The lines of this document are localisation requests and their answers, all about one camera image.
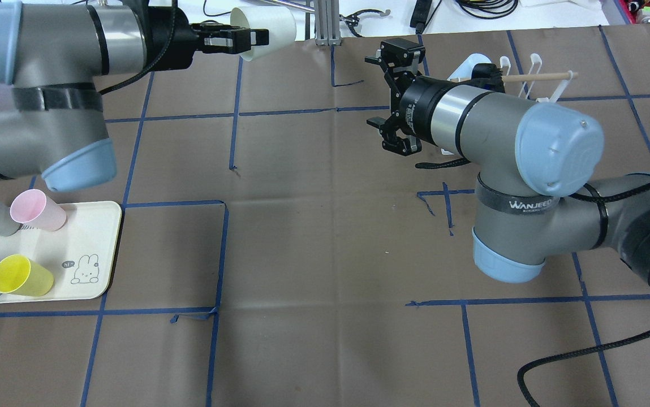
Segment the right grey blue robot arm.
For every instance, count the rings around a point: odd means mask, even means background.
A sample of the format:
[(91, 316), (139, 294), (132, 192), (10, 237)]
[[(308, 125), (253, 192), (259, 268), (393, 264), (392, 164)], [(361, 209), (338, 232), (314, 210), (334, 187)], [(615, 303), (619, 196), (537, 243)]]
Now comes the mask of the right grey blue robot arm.
[(370, 118), (385, 150), (415, 154), (422, 143), (475, 163), (478, 200), (473, 258), (491, 278), (524, 283), (545, 259), (613, 248), (650, 286), (650, 172), (592, 180), (603, 129), (587, 114), (504, 93), (501, 71), (480, 63), (469, 80), (419, 72), (421, 44), (384, 40), (366, 57), (390, 88), (389, 118)]

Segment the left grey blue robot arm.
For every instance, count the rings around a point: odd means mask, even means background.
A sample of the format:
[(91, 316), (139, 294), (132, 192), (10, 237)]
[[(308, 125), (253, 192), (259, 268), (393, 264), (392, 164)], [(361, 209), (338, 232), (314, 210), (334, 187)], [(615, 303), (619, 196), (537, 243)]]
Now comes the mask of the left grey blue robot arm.
[(52, 191), (110, 182), (115, 151), (102, 96), (151, 71), (183, 70), (193, 55), (273, 46), (264, 27), (190, 23), (173, 1), (117, 5), (0, 3), (0, 181), (40, 176)]

